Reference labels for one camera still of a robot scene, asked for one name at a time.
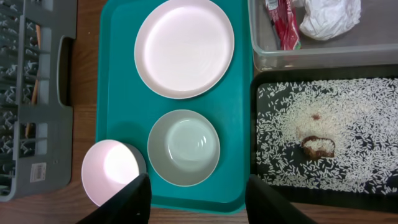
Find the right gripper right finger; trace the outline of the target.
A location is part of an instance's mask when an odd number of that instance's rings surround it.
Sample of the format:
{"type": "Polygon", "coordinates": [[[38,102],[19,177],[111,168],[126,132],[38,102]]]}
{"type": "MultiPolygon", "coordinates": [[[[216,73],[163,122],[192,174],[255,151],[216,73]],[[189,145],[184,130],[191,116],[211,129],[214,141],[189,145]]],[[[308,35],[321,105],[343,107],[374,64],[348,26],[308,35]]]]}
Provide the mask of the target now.
{"type": "Polygon", "coordinates": [[[248,178],[245,204],[250,224],[316,224],[256,175],[248,178]]]}

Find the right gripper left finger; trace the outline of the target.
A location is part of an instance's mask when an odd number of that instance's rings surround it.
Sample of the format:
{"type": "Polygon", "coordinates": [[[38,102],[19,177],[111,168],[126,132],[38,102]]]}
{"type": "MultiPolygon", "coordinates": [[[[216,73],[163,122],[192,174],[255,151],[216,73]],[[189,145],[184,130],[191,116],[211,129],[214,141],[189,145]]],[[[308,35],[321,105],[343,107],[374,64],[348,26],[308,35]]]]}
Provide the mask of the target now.
{"type": "Polygon", "coordinates": [[[148,174],[140,174],[78,224],[146,224],[150,218],[152,192],[148,174]]]}

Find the grey bowl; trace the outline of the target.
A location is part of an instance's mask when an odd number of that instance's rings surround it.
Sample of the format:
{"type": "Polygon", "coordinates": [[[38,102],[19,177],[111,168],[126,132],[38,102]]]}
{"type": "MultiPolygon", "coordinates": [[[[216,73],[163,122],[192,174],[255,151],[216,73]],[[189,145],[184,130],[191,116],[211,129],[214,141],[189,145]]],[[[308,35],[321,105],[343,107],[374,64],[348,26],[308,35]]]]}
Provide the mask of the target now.
{"type": "Polygon", "coordinates": [[[173,110],[153,125],[147,153],[159,177],[172,185],[191,187],[214,173],[221,144],[216,129],[203,115],[192,110],[173,110]]]}

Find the brown food piece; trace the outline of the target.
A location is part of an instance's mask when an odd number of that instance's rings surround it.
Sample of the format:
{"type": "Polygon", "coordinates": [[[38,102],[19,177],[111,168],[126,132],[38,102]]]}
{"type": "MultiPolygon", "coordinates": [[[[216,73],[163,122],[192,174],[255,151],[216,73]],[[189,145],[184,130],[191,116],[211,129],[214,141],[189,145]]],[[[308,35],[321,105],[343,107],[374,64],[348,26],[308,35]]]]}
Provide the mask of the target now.
{"type": "Polygon", "coordinates": [[[305,155],[311,160],[335,156],[335,142],[329,138],[308,136],[301,142],[305,155]]]}

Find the white rice pile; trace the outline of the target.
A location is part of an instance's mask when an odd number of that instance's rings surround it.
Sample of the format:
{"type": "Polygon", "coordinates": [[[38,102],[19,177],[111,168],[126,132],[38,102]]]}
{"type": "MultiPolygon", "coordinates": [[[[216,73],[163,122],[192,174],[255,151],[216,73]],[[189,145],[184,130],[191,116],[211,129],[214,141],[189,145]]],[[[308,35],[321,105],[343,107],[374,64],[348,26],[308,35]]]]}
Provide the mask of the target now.
{"type": "Polygon", "coordinates": [[[396,79],[264,83],[255,93],[255,165],[267,184],[397,193],[396,79]],[[335,156],[309,159],[308,136],[332,139],[335,156]]]}

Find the wooden chopstick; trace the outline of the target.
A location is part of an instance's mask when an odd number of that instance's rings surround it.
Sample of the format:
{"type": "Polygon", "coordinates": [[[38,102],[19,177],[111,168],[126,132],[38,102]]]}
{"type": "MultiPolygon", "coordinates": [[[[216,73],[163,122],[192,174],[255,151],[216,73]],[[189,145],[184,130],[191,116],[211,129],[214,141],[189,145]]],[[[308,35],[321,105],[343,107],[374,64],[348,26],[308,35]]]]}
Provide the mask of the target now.
{"type": "MultiPolygon", "coordinates": [[[[34,90],[33,90],[32,98],[31,98],[31,104],[32,104],[32,105],[35,105],[35,104],[37,103],[38,85],[39,85],[39,81],[36,80],[36,81],[35,81],[35,85],[34,85],[34,90]]],[[[27,123],[26,128],[25,128],[25,138],[26,138],[26,139],[29,137],[30,128],[31,128],[31,124],[30,124],[30,123],[27,123]]]]}
{"type": "Polygon", "coordinates": [[[38,24],[35,25],[36,34],[37,34],[37,46],[41,49],[41,30],[38,24]]]}

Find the red snack wrapper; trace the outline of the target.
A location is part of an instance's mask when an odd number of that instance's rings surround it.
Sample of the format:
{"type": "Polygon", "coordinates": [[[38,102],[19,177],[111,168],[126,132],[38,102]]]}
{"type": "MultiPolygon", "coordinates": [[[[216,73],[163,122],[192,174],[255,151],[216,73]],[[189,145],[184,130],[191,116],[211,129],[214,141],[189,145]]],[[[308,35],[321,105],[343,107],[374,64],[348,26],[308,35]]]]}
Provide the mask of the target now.
{"type": "Polygon", "coordinates": [[[264,0],[281,50],[301,49],[299,26],[292,0],[264,0]]]}

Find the white tissue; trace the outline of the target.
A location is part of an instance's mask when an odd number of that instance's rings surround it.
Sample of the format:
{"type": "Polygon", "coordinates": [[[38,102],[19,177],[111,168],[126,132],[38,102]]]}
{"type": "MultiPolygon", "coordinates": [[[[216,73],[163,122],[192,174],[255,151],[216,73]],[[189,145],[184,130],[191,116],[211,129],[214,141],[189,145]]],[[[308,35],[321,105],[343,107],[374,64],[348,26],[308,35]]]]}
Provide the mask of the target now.
{"type": "Polygon", "coordinates": [[[360,23],[361,0],[294,0],[293,4],[303,10],[298,29],[305,39],[327,41],[360,23]]]}

